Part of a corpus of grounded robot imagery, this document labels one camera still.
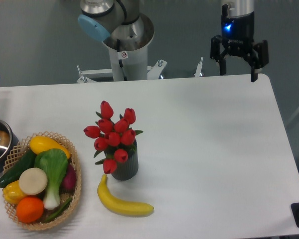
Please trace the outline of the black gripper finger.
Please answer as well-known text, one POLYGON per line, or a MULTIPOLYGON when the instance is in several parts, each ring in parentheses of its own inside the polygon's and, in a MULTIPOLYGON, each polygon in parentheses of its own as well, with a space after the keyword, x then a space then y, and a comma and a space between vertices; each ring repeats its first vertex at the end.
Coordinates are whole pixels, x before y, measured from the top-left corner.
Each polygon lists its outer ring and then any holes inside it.
POLYGON ((258 70, 269 63, 268 41, 263 40, 257 44, 251 44, 245 60, 251 67, 251 82, 255 82, 258 79, 258 70))
POLYGON ((227 73, 226 55, 229 53, 228 40, 221 35, 216 35, 211 39, 210 58, 219 63, 219 74, 221 76, 227 73))

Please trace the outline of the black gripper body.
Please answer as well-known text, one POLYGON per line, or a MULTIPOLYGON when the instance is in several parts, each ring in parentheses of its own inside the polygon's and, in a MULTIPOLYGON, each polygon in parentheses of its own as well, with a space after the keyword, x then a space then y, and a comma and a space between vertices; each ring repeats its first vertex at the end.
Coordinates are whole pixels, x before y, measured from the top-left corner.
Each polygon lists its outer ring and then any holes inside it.
POLYGON ((221 34, 228 40, 228 55, 246 58, 254 42, 254 5, 222 4, 221 34))

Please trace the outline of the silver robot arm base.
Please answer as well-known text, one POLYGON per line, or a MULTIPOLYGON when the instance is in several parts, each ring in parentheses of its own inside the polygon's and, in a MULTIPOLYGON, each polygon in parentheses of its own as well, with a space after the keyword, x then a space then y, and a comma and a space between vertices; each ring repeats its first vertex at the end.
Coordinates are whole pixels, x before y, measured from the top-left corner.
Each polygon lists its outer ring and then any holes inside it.
POLYGON ((138 0, 82 0, 78 24, 108 49, 114 81, 148 78, 148 46, 152 21, 140 12, 138 0))

